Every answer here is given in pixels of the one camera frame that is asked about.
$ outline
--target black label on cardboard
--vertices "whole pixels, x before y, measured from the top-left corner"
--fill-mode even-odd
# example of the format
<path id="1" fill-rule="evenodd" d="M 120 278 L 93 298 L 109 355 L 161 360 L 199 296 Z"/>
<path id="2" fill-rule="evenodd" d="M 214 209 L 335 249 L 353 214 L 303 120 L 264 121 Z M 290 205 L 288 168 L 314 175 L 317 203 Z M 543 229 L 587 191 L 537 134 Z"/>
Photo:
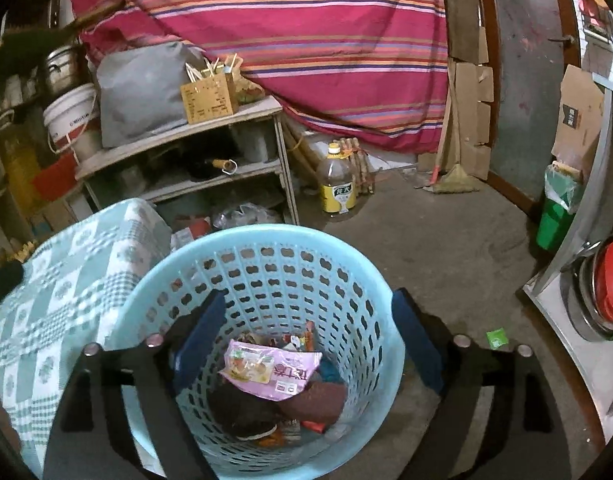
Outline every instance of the black label on cardboard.
<path id="1" fill-rule="evenodd" d="M 571 108 L 568 105 L 562 105 L 561 109 L 564 110 L 564 120 L 562 123 L 570 126 L 571 128 L 577 128 L 579 112 L 575 108 Z"/>

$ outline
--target pink snack bag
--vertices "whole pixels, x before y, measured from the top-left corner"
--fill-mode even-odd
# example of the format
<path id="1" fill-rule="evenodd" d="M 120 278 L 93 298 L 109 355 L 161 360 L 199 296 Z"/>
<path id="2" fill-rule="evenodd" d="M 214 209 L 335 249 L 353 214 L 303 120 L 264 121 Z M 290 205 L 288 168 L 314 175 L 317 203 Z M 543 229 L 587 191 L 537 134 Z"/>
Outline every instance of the pink snack bag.
<path id="1" fill-rule="evenodd" d="M 232 339 L 220 373 L 243 392 L 284 400 L 304 390 L 320 361 L 320 352 L 289 352 Z"/>

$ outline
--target green checkered tablecloth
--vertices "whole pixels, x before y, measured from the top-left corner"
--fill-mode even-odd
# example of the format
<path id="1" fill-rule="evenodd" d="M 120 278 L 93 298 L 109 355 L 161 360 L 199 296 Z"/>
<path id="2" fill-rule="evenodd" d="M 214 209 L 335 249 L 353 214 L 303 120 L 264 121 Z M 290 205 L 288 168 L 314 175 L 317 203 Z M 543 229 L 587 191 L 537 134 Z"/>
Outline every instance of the green checkered tablecloth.
<path id="1" fill-rule="evenodd" d="M 104 345 L 126 297 L 170 246 L 171 230 L 147 202 L 117 203 L 42 244 L 0 304 L 0 397 L 40 478 L 82 347 Z"/>

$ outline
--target laundry basket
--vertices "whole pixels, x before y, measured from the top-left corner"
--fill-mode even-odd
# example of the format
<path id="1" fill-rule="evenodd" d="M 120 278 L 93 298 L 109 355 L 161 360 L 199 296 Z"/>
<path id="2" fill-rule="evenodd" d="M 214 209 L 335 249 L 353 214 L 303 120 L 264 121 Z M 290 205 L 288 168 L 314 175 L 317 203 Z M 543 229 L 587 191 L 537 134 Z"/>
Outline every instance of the laundry basket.
<path id="1" fill-rule="evenodd" d="M 161 261 L 126 300 L 107 343 L 119 349 L 165 332 L 212 288 L 226 293 L 226 323 L 191 388 L 177 397 L 190 431 L 221 479 L 311 480 L 350 460 L 377 431 L 400 384 L 404 344 L 391 289 L 359 251 L 325 233 L 283 224 L 228 229 Z M 318 351 L 337 366 L 348 397 L 336 424 L 297 447 L 261 448 L 222 432 L 206 394 L 218 384 L 230 339 L 302 332 L 315 321 Z M 134 389 L 125 390 L 136 440 L 155 456 Z"/>

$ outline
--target tiled wall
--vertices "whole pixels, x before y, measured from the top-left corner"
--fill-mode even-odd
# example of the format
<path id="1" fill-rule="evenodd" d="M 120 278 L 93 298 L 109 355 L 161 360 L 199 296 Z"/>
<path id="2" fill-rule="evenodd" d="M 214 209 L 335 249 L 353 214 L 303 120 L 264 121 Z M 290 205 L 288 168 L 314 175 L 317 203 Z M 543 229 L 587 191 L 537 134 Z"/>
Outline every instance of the tiled wall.
<path id="1" fill-rule="evenodd" d="M 582 57 L 582 68 L 589 72 L 596 72 L 613 81 L 613 14 L 607 12 L 609 34 L 612 35 L 611 45 L 603 45 L 598 40 L 587 38 L 584 32 L 582 15 L 578 0 L 573 0 L 577 15 L 577 29 L 579 30 L 579 43 Z"/>

